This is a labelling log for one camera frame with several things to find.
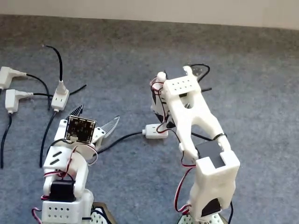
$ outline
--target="black cable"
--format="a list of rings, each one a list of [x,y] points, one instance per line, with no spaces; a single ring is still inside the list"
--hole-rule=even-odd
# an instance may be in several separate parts
[[[79,92],[80,90],[84,89],[86,86],[87,86],[87,85],[85,84],[85,85],[83,85],[82,87],[80,87],[79,89],[77,89],[77,90],[71,92],[71,93],[70,93],[70,96],[73,95],[73,94],[75,94],[75,93],[77,93],[77,92]]]
[[[230,222],[232,221],[233,215],[234,215],[233,202],[230,202],[230,216],[229,216],[229,219],[228,219],[228,224],[230,224]]]
[[[198,138],[201,138],[203,140],[207,140],[207,141],[212,141],[212,139],[208,138],[208,137],[205,137],[205,136],[202,136],[200,134],[196,134],[194,132],[191,132],[191,135],[195,136],[195,137],[198,137]]]
[[[3,152],[4,152],[4,143],[5,143],[5,139],[6,139],[6,136],[7,136],[7,133],[9,131],[9,128],[11,126],[11,123],[13,122],[13,114],[12,113],[9,113],[8,114],[8,117],[9,117],[9,122],[8,122],[8,126],[4,132],[4,135],[2,137],[2,141],[1,141],[1,149],[0,149],[0,167],[1,169],[3,169],[4,167],[4,155],[3,155]]]
[[[46,93],[33,93],[34,96],[46,96],[50,99],[50,97],[53,97],[51,94],[46,94]]]
[[[220,134],[216,135],[216,136],[213,138],[213,140],[216,140],[217,138],[219,138],[220,136],[223,136],[223,135],[227,137],[227,135],[226,135],[225,133],[220,133]]]
[[[206,89],[202,89],[201,92],[207,92],[207,91],[210,91],[210,90],[212,90],[211,87],[210,88],[206,88]]]
[[[56,52],[56,54],[58,56],[58,59],[59,59],[59,80],[62,81],[63,67],[62,67],[62,59],[61,59],[59,51],[56,48],[54,48],[54,47],[52,47],[50,45],[44,45],[44,46],[47,47],[47,48],[51,48],[51,49],[53,49]]]
[[[111,143],[109,146],[105,147],[104,149],[98,151],[98,154],[101,154],[101,153],[103,153],[103,152],[109,150],[110,148],[112,148],[113,146],[115,146],[115,145],[116,145],[117,143],[119,143],[120,141],[122,141],[122,140],[124,140],[124,139],[126,139],[126,138],[128,138],[128,137],[131,137],[131,136],[133,136],[133,135],[137,135],[137,134],[142,134],[142,132],[135,132],[135,133],[131,133],[131,134],[127,134],[127,135],[125,135],[125,136],[119,138],[118,140],[116,140],[115,142]]]
[[[56,145],[56,143],[58,143],[58,142],[60,142],[60,141],[63,141],[64,143],[69,144],[69,145],[71,145],[71,144],[74,143],[73,141],[69,142],[69,141],[67,141],[66,139],[58,139],[58,140],[52,142],[52,144],[49,146],[49,148],[48,148],[48,150],[47,150],[47,155],[48,155],[48,152],[49,152],[51,146]]]
[[[39,154],[39,167],[40,167],[40,168],[42,168],[42,166],[43,166],[43,147],[44,147],[44,145],[45,145],[45,141],[46,141],[46,137],[47,137],[48,131],[49,131],[49,129],[50,129],[50,126],[51,126],[51,124],[52,124],[52,122],[53,122],[53,120],[54,120],[56,114],[57,114],[57,112],[54,111],[54,112],[53,112],[53,115],[52,115],[52,117],[51,117],[51,119],[50,119],[50,121],[49,121],[49,123],[48,123],[48,125],[47,125],[45,134],[43,135],[43,141],[42,141],[41,151],[40,151],[40,154]]]
[[[194,67],[194,66],[204,66],[204,67],[207,68],[207,71],[206,71],[201,77],[199,77],[199,78],[197,79],[197,81],[198,81],[198,83],[199,83],[199,82],[200,82],[200,81],[201,81],[207,74],[209,74],[211,68],[210,68],[210,66],[208,66],[208,65],[206,65],[206,64],[191,64],[191,65],[190,65],[190,67]]]
[[[26,76],[35,78],[35,79],[37,79],[38,81],[40,81],[40,82],[44,85],[47,94],[48,94],[48,95],[50,94],[49,89],[48,89],[48,86],[47,86],[47,84],[46,84],[43,80],[41,80],[39,77],[36,77],[36,76],[34,76],[34,75],[31,75],[31,74],[27,74]],[[51,100],[50,100],[50,96],[48,96],[48,111],[50,110],[50,106],[51,106]]]

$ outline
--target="white robot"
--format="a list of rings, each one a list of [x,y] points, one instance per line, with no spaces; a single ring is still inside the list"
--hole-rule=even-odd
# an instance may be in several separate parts
[[[188,167],[179,187],[194,168],[195,179],[186,205],[177,208],[178,191],[175,196],[175,209],[182,212],[179,224],[217,223],[222,224],[219,213],[229,207],[235,192],[235,178],[240,162],[231,150],[229,141],[217,118],[211,114],[190,66],[183,67],[186,76],[167,79],[165,72],[159,72],[150,85],[153,95],[151,109],[160,125],[155,128],[152,138],[166,138],[168,130],[176,126],[180,141],[179,149],[193,164]],[[195,146],[191,139],[193,125],[202,128],[211,141]]]
[[[119,117],[102,127],[95,127],[94,120],[78,116],[82,109],[77,108],[67,119],[60,121],[54,142],[48,149],[43,165],[41,220],[35,214],[37,209],[32,211],[38,223],[110,224],[101,208],[92,208],[93,194],[85,188],[85,183],[88,165],[96,161],[98,149],[114,131]]]

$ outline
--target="white wall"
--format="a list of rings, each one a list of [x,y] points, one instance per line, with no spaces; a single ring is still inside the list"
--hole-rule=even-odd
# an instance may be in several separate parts
[[[0,14],[299,29],[299,0],[0,0]]]

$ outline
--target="power plug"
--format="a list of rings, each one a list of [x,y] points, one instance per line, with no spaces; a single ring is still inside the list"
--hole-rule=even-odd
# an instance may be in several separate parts
[[[161,124],[146,125],[145,129],[142,130],[142,134],[145,135],[147,139],[166,139],[168,137],[168,131],[158,133],[157,128],[159,125]]]
[[[6,90],[5,108],[8,113],[15,113],[19,109],[19,100],[33,96],[32,92],[21,92],[17,90]]]
[[[55,90],[51,107],[56,111],[63,111],[65,108],[65,105],[67,103],[67,100],[69,99],[70,92],[65,87],[63,81],[59,81],[58,87]]]
[[[26,76],[25,72],[20,72],[9,67],[1,67],[0,70],[0,89],[8,89],[13,77]]]

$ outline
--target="3d printed robot part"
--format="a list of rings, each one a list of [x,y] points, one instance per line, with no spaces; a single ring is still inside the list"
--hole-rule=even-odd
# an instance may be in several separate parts
[[[219,214],[212,215],[210,220],[195,222],[190,215],[183,215],[178,224],[227,224],[227,221]]]

